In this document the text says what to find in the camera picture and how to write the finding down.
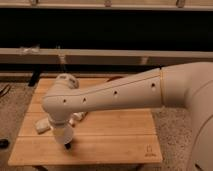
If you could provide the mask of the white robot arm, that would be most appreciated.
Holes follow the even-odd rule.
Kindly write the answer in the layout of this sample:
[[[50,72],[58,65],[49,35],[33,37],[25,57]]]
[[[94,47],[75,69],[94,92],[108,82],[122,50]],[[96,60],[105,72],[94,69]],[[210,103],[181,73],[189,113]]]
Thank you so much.
[[[63,73],[42,99],[50,124],[64,129],[69,128],[73,113],[162,106],[182,107],[190,113],[186,171],[213,171],[213,62],[155,68],[86,88]]]

